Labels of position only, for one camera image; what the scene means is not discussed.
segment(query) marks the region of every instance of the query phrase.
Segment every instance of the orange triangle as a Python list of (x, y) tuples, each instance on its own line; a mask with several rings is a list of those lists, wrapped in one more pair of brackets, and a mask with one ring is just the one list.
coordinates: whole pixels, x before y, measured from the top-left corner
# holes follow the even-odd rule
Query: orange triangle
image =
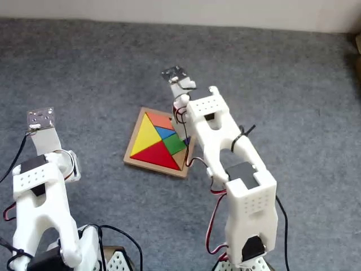
[(155, 143), (130, 158), (155, 165), (161, 165), (162, 167), (175, 169), (177, 171), (179, 170), (179, 167), (171, 157), (163, 141)]
[(135, 139), (133, 148), (131, 149), (130, 156), (137, 154), (139, 151), (143, 151), (161, 140), (161, 137), (149, 120), (147, 114), (144, 114), (142, 123), (138, 130), (137, 138)]
[(177, 163), (177, 165), (179, 166), (179, 168), (181, 170), (183, 170), (184, 159), (186, 158), (186, 152), (187, 152), (187, 149), (185, 148), (184, 150), (178, 151), (176, 154), (174, 154), (172, 156), (174, 161)]
[(167, 116), (158, 115), (152, 112), (147, 112), (147, 115), (154, 126), (174, 130), (171, 125), (171, 120)]

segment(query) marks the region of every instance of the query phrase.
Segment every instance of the red wire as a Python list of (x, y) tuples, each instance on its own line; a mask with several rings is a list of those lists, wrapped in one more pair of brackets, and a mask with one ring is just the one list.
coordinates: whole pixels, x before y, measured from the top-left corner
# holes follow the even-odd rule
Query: red wire
[(216, 254), (221, 248), (223, 247), (228, 247), (228, 245), (226, 244), (220, 244), (218, 247), (216, 247), (214, 250), (210, 250), (209, 249), (209, 240), (210, 240), (210, 234), (212, 232), (212, 228), (213, 228), (213, 222), (214, 222), (214, 217), (215, 217), (215, 213), (218, 209), (218, 206), (219, 206), (219, 203), (221, 202), (222, 198), (227, 195), (226, 193), (223, 193), (221, 196), (218, 197), (217, 199), (217, 203), (215, 204), (215, 207), (214, 207), (214, 210), (213, 210), (213, 213), (212, 213), (212, 216), (210, 218), (210, 221), (209, 221), (209, 225), (208, 225), (208, 230), (207, 230), (207, 233), (206, 233), (206, 237), (205, 237), (205, 247), (208, 251), (209, 254)]
[(212, 182), (210, 183), (210, 192), (213, 194), (213, 195), (219, 195), (219, 194), (223, 194), (223, 193), (227, 193), (227, 190), (226, 189), (223, 189), (223, 190), (213, 190), (212, 189), (212, 186), (213, 186), (213, 178), (212, 178)]
[(4, 212), (2, 213), (2, 216), (3, 216), (3, 218), (4, 218), (5, 221), (8, 222), (8, 221), (11, 221), (11, 220), (16, 219), (16, 216), (11, 217), (11, 218), (8, 218), (8, 215), (7, 215), (7, 213), (9, 213), (10, 210), (14, 209), (15, 206), (16, 206), (16, 202), (12, 203), (9, 207), (7, 207), (7, 208), (4, 210)]

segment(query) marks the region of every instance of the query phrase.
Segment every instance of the black cable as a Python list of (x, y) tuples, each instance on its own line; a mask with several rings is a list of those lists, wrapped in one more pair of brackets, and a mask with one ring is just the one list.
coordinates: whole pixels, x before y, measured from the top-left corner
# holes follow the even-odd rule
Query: black cable
[(276, 195), (276, 200), (277, 200), (277, 203), (278, 205), (280, 206), (280, 209), (284, 215), (284, 221), (285, 221), (285, 224), (284, 224), (284, 261), (285, 261), (285, 264), (286, 264), (286, 270), (289, 271), (289, 266), (288, 266), (288, 255), (287, 255), (287, 239), (288, 239), (288, 218), (287, 218), (287, 214), (286, 214), (286, 211), (285, 209), (283, 208), (283, 205), (281, 203), (281, 200), (278, 198), (278, 196)]
[(104, 248), (103, 248), (103, 232), (101, 230), (101, 228), (97, 225), (97, 224), (88, 224), (84, 227), (84, 229), (82, 229), (81, 231), (81, 235), (83, 235), (83, 232), (88, 228), (88, 227), (95, 227), (96, 230), (98, 231), (98, 242), (99, 242), (99, 247), (100, 247), (100, 255), (102, 257), (102, 266), (103, 266), (103, 271), (107, 271), (107, 265), (105, 264), (105, 256), (104, 256)]
[(240, 139), (241, 136), (248, 136), (250, 132), (252, 132), (252, 130), (256, 128), (256, 125), (253, 124), (251, 128), (248, 129), (247, 132), (244, 132), (244, 127), (243, 125), (239, 125), (239, 129), (241, 130), (241, 133), (232, 141), (232, 144), (231, 144), (231, 152), (233, 152), (234, 150), (234, 147), (235, 147), (235, 144), (237, 142), (238, 139)]
[(138, 251), (139, 251), (139, 258), (140, 258), (140, 271), (143, 271), (143, 252), (142, 252), (142, 248), (140, 247), (140, 245), (136, 242), (136, 240), (130, 236), (128, 233), (126, 233), (125, 231), (122, 231), (116, 227), (113, 226), (109, 226), (109, 225), (101, 225), (99, 226), (101, 229), (102, 228), (106, 228), (106, 229), (111, 229), (114, 230), (122, 235), (124, 235), (125, 237), (127, 237), (129, 240), (131, 240), (135, 246), (137, 247)]
[(106, 228), (106, 229), (111, 229), (111, 230), (114, 230), (120, 234), (123, 234), (125, 237), (127, 237), (128, 239), (130, 239), (134, 244), (135, 246), (137, 247), (138, 251), (139, 251), (139, 258), (140, 258), (140, 271), (143, 271), (143, 252), (142, 252), (142, 248), (140, 247), (140, 245), (136, 242), (136, 240), (130, 236), (128, 233), (126, 233), (125, 231), (122, 231), (116, 227), (113, 227), (113, 226), (109, 226), (109, 225), (102, 225), (102, 226), (99, 226), (97, 224), (89, 224), (89, 225), (86, 225), (84, 227), (84, 229), (82, 229), (81, 233), (83, 233), (85, 231), (86, 228), (90, 227), (90, 226), (93, 226), (95, 228), (97, 228), (98, 230), (98, 238), (99, 238), (99, 246), (100, 246), (100, 254), (102, 256), (102, 262), (103, 262), (103, 270), (104, 271), (107, 271), (107, 265), (105, 264), (105, 256), (104, 256), (104, 248), (103, 248), (103, 231), (102, 231), (102, 228)]
[(14, 165), (16, 164), (21, 152), (23, 151), (23, 148), (25, 146), (25, 143), (27, 142), (27, 138), (28, 136), (32, 135), (32, 133), (34, 132), (25, 132), (24, 134), (24, 138), (21, 141), (19, 150), (17, 151), (17, 154), (15, 155), (15, 158), (13, 159), (13, 161), (11, 162), (9, 168), (7, 169), (7, 171), (5, 172), (4, 176), (1, 178), (0, 183), (5, 180), (5, 178), (9, 175), (9, 173), (11, 172), (12, 168), (14, 167)]
[(11, 267), (10, 264), (16, 260), (19, 257), (22, 256), (26, 256), (29, 257), (30, 259), (33, 258), (33, 255), (30, 255), (28, 253), (26, 253), (24, 250), (18, 250), (17, 248), (13, 247), (12, 245), (10, 245), (8, 242), (6, 242), (2, 237), (0, 237), (0, 246), (8, 249), (10, 252), (16, 252), (16, 254), (14, 256), (12, 256), (8, 261), (7, 261), (7, 265), (6, 265), (6, 269), (8, 271), (14, 271)]

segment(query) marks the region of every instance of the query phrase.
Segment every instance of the black wire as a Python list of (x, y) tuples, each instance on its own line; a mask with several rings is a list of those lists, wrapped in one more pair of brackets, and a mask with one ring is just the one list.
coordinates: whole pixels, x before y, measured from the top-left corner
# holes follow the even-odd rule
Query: black wire
[(99, 242), (99, 247), (100, 247), (100, 255), (102, 256), (102, 266), (103, 266), (103, 271), (107, 271), (107, 265), (105, 264), (105, 256), (104, 256), (104, 248), (103, 248), (103, 232), (102, 229), (97, 225), (97, 224), (88, 224), (84, 227), (84, 229), (82, 229), (81, 234), (83, 235), (83, 232), (88, 228), (88, 227), (95, 227), (96, 230), (98, 231), (98, 242)]
[(285, 209), (283, 208), (283, 205), (281, 203), (281, 200), (278, 198), (278, 196), (276, 195), (276, 200), (277, 200), (277, 203), (278, 205), (280, 206), (280, 209), (284, 215), (284, 221), (285, 221), (285, 224), (284, 224), (284, 261), (285, 261), (285, 264), (286, 264), (286, 270), (289, 271), (289, 266), (288, 266), (288, 255), (287, 255), (287, 239), (288, 239), (288, 218), (287, 218), (287, 214), (286, 214), (286, 211)]
[(16, 254), (14, 256), (12, 256), (8, 261), (7, 261), (7, 265), (6, 265), (6, 269), (8, 271), (14, 271), (11, 267), (10, 264), (12, 261), (16, 260), (19, 257), (22, 256), (26, 256), (29, 257), (30, 259), (33, 258), (32, 255), (26, 253), (24, 250), (18, 250), (17, 248), (13, 247), (12, 245), (10, 245), (8, 242), (5, 241), (5, 239), (3, 239), (2, 237), (0, 237), (0, 246), (8, 249), (10, 252), (15, 251)]
[(11, 170), (12, 170), (12, 168), (14, 167), (14, 165), (16, 164), (16, 162), (17, 162), (17, 160), (18, 160), (21, 152), (23, 151), (23, 148), (24, 148), (24, 146), (25, 146), (25, 143), (27, 142), (28, 136), (31, 135), (31, 134), (32, 134), (32, 132), (26, 132), (26, 133), (24, 134), (24, 138), (23, 138), (23, 140), (21, 141), (19, 150), (17, 151), (17, 154), (15, 155), (13, 161), (11, 162), (11, 164), (10, 164), (9, 168), (7, 169), (7, 171), (5, 172), (4, 176), (1, 178), (0, 183), (1, 183), (3, 180), (5, 180), (5, 178), (6, 178), (6, 177), (9, 175), (9, 173), (11, 172)]
[(81, 233), (83, 233), (85, 231), (86, 228), (90, 227), (90, 226), (93, 226), (93, 227), (96, 227), (97, 230), (98, 230), (98, 238), (99, 238), (99, 246), (100, 246), (100, 254), (102, 256), (102, 262), (103, 262), (103, 270), (104, 271), (107, 271), (106, 268), (106, 264), (105, 264), (105, 256), (104, 256), (104, 248), (103, 248), (103, 231), (102, 229), (103, 228), (106, 228), (106, 229), (111, 229), (111, 230), (114, 230), (120, 234), (123, 234), (125, 237), (127, 237), (128, 239), (130, 239), (134, 244), (135, 246), (137, 247), (138, 251), (139, 251), (139, 258), (140, 258), (140, 271), (143, 271), (143, 252), (142, 252), (142, 248), (140, 247), (140, 245), (136, 242), (136, 240), (130, 236), (128, 233), (126, 233), (125, 231), (122, 231), (116, 227), (113, 227), (113, 226), (110, 226), (110, 225), (97, 225), (97, 224), (89, 224), (89, 225), (86, 225), (84, 229), (82, 229)]
[(122, 231), (116, 227), (113, 226), (109, 226), (109, 225), (102, 225), (99, 226), (100, 228), (106, 228), (106, 229), (111, 229), (114, 230), (122, 235), (124, 235), (125, 237), (127, 237), (129, 240), (131, 240), (135, 246), (137, 247), (138, 251), (139, 251), (139, 258), (140, 258), (140, 271), (143, 271), (143, 252), (142, 252), (142, 248), (140, 247), (140, 245), (136, 242), (136, 240), (134, 240), (134, 238), (132, 236), (130, 236), (128, 233), (126, 233), (125, 231)]

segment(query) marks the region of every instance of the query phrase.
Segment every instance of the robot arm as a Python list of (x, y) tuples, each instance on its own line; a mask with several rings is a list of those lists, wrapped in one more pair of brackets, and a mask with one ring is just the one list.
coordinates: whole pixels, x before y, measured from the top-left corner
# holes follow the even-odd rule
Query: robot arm
[[(66, 182), (78, 181), (81, 177), (77, 157), (73, 151), (61, 149), (53, 108), (28, 112), (28, 128), (38, 156), (12, 171), (17, 218), (13, 245), (34, 256), (42, 234), (49, 228), (59, 232), (59, 245), (31, 260), (21, 256), (11, 265), (17, 271), (57, 270), (57, 264), (91, 270), (97, 262), (98, 235), (94, 228), (89, 228), (84, 232), (86, 238), (80, 242), (65, 188)], [(85, 242), (92, 244), (81, 246)], [(84, 265), (83, 256), (91, 250), (95, 250), (95, 257), (87, 257), (85, 263), (91, 267), (80, 269), (79, 266)]]
[[(217, 87), (209, 88), (208, 97), (191, 100), (188, 93), (195, 89), (195, 83), (184, 69), (176, 66), (165, 70), (162, 76), (171, 85), (175, 98), (174, 129), (182, 139), (186, 137), (185, 130), (188, 136), (197, 137), (208, 166), (208, 177), (227, 190), (227, 256), (236, 267), (253, 266), (275, 247), (276, 181), (236, 125)], [(226, 148), (245, 162), (224, 169), (219, 153)]]

